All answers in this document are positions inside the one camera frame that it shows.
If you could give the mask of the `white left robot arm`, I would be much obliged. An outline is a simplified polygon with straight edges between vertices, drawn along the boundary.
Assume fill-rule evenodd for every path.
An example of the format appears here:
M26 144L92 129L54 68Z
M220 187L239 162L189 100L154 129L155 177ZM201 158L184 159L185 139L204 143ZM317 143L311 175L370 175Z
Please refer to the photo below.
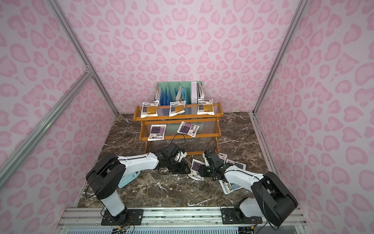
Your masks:
M172 173L187 174L186 156L187 152L175 143L159 152L138 156L117 157L108 153L87 173L86 181L107 209L104 217L119 223L129 213L117 190L135 180L141 171L165 168Z

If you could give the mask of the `purple coffee bag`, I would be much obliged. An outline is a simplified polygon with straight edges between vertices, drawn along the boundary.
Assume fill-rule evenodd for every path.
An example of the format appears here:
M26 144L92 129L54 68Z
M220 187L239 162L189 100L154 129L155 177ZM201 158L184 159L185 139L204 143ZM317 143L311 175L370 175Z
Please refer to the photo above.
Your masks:
M205 166L204 162L193 159L191 169L190 169L191 172L188 174L188 176L192 178L193 180L203 181L204 178L201 176L202 166Z
M197 132L199 130L200 126L192 124L190 122L181 122L177 133L183 134L183 135L188 135L190 137L196 137Z
M151 125L150 134L148 136L148 141L164 140L166 127L167 126L165 124Z

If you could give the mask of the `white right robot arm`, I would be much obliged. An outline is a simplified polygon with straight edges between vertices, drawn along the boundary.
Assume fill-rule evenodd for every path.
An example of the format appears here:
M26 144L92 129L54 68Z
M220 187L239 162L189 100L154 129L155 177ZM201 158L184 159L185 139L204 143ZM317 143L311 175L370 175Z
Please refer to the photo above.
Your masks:
M225 163L214 151L206 150L203 156L208 163L202 170L203 177L236 184L254 195L254 199L238 203L237 210L242 216L262 216L271 225L279 227L298 207L296 198L275 173L246 171L232 163Z

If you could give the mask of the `yellow coffee bag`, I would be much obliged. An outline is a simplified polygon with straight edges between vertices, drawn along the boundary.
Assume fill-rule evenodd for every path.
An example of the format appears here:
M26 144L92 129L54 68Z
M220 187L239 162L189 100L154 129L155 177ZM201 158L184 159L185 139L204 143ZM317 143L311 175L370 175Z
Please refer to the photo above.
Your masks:
M174 117L179 114L185 113L185 101L176 101L170 103L169 116Z
M197 115L215 115L212 99L198 99Z
M159 106L159 101L153 101L153 102L143 102L142 103L142 110L141 110L141 118L146 117L157 117L158 112L157 108Z

